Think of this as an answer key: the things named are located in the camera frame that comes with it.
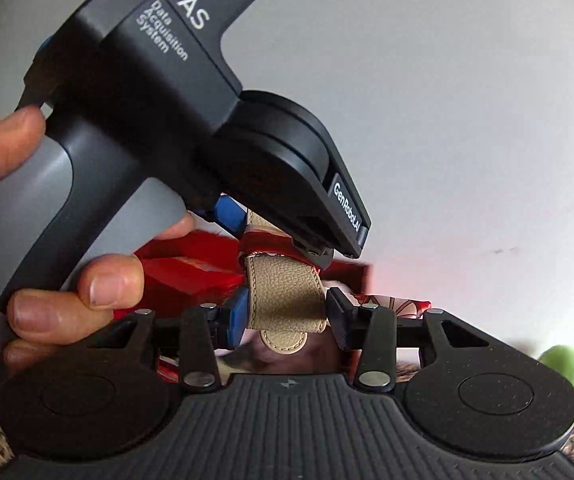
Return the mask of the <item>red storage box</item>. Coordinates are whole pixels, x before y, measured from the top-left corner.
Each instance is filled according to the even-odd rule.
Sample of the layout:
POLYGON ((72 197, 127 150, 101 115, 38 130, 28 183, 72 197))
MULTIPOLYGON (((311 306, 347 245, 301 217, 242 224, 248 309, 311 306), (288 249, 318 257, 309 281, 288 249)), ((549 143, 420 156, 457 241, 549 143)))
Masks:
MULTIPOLYGON (((157 312, 161 318, 177 318, 190 307, 204 302, 221 304, 247 283, 246 257, 277 257, 288 263, 309 266, 297 254, 285 235, 269 232, 246 234, 238 242, 205 231, 176 240, 154 240, 137 252, 145 270, 145 292, 140 306, 157 312)), ((374 296, 367 292, 371 267, 336 260, 319 272, 324 286, 339 287, 353 304, 380 304, 402 318, 419 318, 432 304, 417 299, 374 296)), ((341 351, 333 335, 313 333, 303 349, 281 356, 266 348, 261 337, 248 332, 246 345, 221 358, 221 374, 264 373, 274 375, 345 373, 353 375, 360 353, 341 351)))

